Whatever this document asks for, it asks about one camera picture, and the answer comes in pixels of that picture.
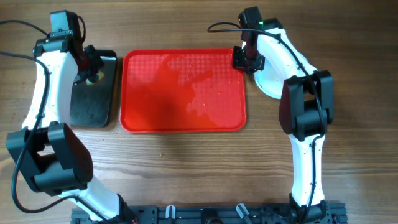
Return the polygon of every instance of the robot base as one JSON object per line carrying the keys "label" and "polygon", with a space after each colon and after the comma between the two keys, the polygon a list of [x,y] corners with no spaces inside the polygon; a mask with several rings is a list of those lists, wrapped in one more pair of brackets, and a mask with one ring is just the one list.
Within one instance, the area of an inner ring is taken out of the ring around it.
{"label": "robot base", "polygon": [[[209,222],[210,218],[219,218],[223,224],[242,224],[245,222],[239,217],[235,207],[177,207],[175,218],[166,218],[166,207],[131,206],[129,207],[138,217],[139,224],[218,224]],[[289,224],[290,205],[275,203],[261,206],[247,206],[252,224]],[[345,224],[347,223],[345,204],[326,203],[326,216],[314,224]],[[81,209],[72,210],[71,224],[96,223],[89,219]]]}

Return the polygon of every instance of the wood grain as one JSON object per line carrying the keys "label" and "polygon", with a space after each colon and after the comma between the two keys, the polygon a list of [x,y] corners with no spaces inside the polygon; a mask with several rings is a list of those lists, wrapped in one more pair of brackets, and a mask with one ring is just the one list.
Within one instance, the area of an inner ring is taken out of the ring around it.
{"label": "wood grain", "polygon": [[[259,6],[263,18],[277,17],[298,51],[333,75],[335,120],[322,161],[326,198],[346,203],[350,223],[397,222],[398,1],[7,0],[0,20],[50,30],[50,12],[68,9],[85,19],[87,44],[121,59],[132,49],[239,45],[239,34],[208,34],[206,28],[236,22],[249,6]],[[29,27],[3,25],[0,49],[31,54],[41,37]],[[69,223],[74,207],[66,202],[28,215],[11,199],[14,162],[5,139],[26,117],[35,76],[32,62],[0,57],[0,223]],[[292,152],[278,122],[279,102],[245,79],[248,122],[238,132],[129,134],[119,124],[120,82],[110,125],[74,131],[93,156],[95,175],[130,205],[287,202]],[[26,207],[54,201],[19,180]]]}

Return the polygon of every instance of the red plastic tray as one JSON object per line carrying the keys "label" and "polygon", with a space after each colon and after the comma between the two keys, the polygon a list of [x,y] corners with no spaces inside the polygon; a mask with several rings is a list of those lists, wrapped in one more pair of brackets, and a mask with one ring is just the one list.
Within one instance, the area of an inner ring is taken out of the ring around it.
{"label": "red plastic tray", "polygon": [[120,123],[132,133],[235,131],[246,123],[232,49],[133,50],[124,58]]}

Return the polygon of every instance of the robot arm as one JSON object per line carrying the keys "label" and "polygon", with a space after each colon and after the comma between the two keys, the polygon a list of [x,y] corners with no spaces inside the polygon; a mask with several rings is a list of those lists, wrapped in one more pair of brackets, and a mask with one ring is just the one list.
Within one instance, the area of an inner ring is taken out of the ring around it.
{"label": "robot arm", "polygon": [[[293,150],[294,183],[290,197],[290,204],[296,208],[293,217],[298,222],[324,217],[321,155],[327,124],[333,120],[333,79],[328,71],[317,71],[297,52],[277,19],[263,21],[258,8],[252,7],[239,15],[239,22],[242,28],[270,34],[244,30],[243,46],[234,48],[233,67],[248,75],[254,74],[256,84],[265,94],[281,99],[279,121],[289,135]],[[312,75],[306,77],[303,68]],[[304,100],[305,93],[314,94],[310,82],[314,82],[319,94],[321,112],[315,99]],[[303,211],[303,207],[312,211]]]}
{"label": "robot arm", "polygon": [[[68,127],[73,84],[86,79],[95,82],[104,63],[92,45],[83,50],[84,38],[75,13],[53,12],[51,23],[53,32],[38,40],[34,47],[34,55],[50,72],[45,115],[36,133],[32,133],[45,86],[44,68],[37,64],[29,114],[22,131],[7,136],[7,149],[17,162],[26,144],[25,136],[33,134],[35,143],[25,153],[20,171],[34,192],[59,197],[77,196],[81,202],[70,200],[84,209],[93,221],[101,221],[102,216],[114,222],[133,223],[134,214],[123,199],[93,175],[90,153]],[[38,155],[44,145],[52,146],[54,154]]]}

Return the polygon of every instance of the wire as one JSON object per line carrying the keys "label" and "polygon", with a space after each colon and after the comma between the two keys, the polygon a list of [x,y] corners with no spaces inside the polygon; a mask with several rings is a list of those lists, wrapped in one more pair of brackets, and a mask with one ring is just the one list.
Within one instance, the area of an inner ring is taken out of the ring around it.
{"label": "wire", "polygon": [[86,40],[86,24],[81,16],[77,16],[77,18],[79,18],[79,20],[83,24],[83,37],[81,38],[81,43],[84,43]]}
{"label": "wire", "polygon": [[[10,22],[10,21],[0,21],[0,25],[1,24],[6,24],[8,22]],[[25,24],[25,25],[31,26],[31,27],[33,27],[33,28],[45,33],[42,29],[36,27],[35,25],[29,24],[28,22],[24,22],[24,21],[17,21],[17,22],[21,23],[21,24]],[[40,60],[38,60],[38,59],[36,59],[34,57],[27,56],[27,55],[21,55],[21,54],[14,54],[14,53],[10,53],[10,52],[3,52],[3,51],[0,51],[0,55],[32,60],[32,61],[38,63],[41,67],[43,67],[44,75],[45,75],[43,96],[42,96],[42,100],[40,102],[39,111],[37,113],[36,122],[35,122],[32,130],[30,131],[30,133],[29,133],[29,135],[27,137],[27,140],[25,142],[24,147],[22,148],[21,153],[19,154],[18,160],[16,162],[16,166],[14,168],[14,173],[12,175],[11,195],[12,195],[12,200],[14,201],[16,207],[19,210],[21,210],[21,211],[23,211],[25,213],[39,213],[39,212],[46,211],[46,210],[58,205],[59,203],[65,201],[65,200],[75,199],[77,202],[80,202],[82,205],[84,205],[86,208],[88,208],[90,211],[92,211],[95,215],[99,216],[105,223],[109,223],[108,220],[104,216],[102,216],[102,214],[99,213],[99,211],[96,211],[93,207],[91,207],[85,201],[83,201],[79,196],[74,196],[74,195],[67,196],[67,197],[64,197],[64,198],[56,200],[55,202],[51,203],[50,205],[47,205],[47,206],[45,206],[43,208],[38,208],[38,209],[28,209],[28,208],[25,208],[20,203],[20,201],[18,199],[18,195],[17,195],[18,172],[19,172],[19,169],[21,168],[21,164],[22,164],[22,161],[23,161],[23,158],[25,156],[26,151],[34,143],[34,133],[36,133],[37,128],[39,127],[39,124],[42,121],[42,118],[44,117],[44,106],[45,106],[45,102],[47,101],[47,95],[49,93],[50,72],[49,72],[49,69],[47,68],[47,66],[45,66],[43,62],[41,62]]]}
{"label": "wire", "polygon": [[[232,26],[236,26],[238,28],[237,29],[211,30],[211,28],[213,28],[215,26],[218,26],[218,25],[232,25]],[[312,188],[311,188],[310,200],[308,201],[308,205],[305,207],[305,215],[303,217],[303,220],[300,220],[300,222],[303,222],[308,217],[308,213],[309,213],[308,207],[310,207],[311,204],[312,204],[313,195],[314,195],[315,187],[316,187],[316,184],[317,184],[317,172],[315,170],[315,166],[316,166],[316,163],[315,163],[316,141],[318,139],[322,138],[325,135],[325,124],[323,123],[323,115],[322,115],[322,108],[321,108],[321,104],[320,104],[320,100],[319,100],[319,95],[318,95],[317,89],[315,88],[315,84],[314,84],[313,80],[311,80],[311,78],[310,78],[310,74],[308,74],[306,69],[304,69],[303,64],[301,63],[299,58],[297,58],[297,56],[293,52],[293,50],[282,40],[280,34],[271,34],[270,32],[266,32],[264,30],[240,28],[240,26],[238,26],[237,24],[234,24],[232,22],[218,22],[218,23],[215,23],[215,24],[209,26],[209,28],[207,28],[207,32],[209,32],[209,33],[242,32],[242,31],[257,32],[259,34],[272,37],[272,38],[278,40],[279,43],[281,43],[283,46],[285,46],[285,48],[290,52],[290,54],[293,56],[294,60],[297,62],[299,69],[301,69],[303,71],[303,73],[305,74],[305,76],[308,78],[308,80],[310,82],[311,89],[313,91],[313,94],[315,95],[315,101],[317,102],[317,107],[318,107],[319,120],[320,120],[320,123],[321,123],[321,130],[320,130],[320,135],[315,137],[313,139],[313,141],[312,141],[312,144],[311,144],[311,148],[312,148],[312,183],[311,183],[311,185],[312,185]]]}
{"label": "wire", "polygon": [[13,19],[13,20],[6,20],[6,21],[0,21],[0,25],[7,24],[7,23],[12,23],[12,22],[13,22],[13,23],[20,23],[20,24],[24,24],[24,25],[33,27],[33,28],[37,29],[38,31],[40,31],[41,33],[43,33],[44,35],[48,35],[48,33],[46,33],[44,30],[38,28],[37,26],[35,26],[35,25],[33,25],[33,24],[30,24],[30,23],[28,23],[28,22],[25,22],[25,21],[20,21],[20,20],[16,20],[16,19]]}

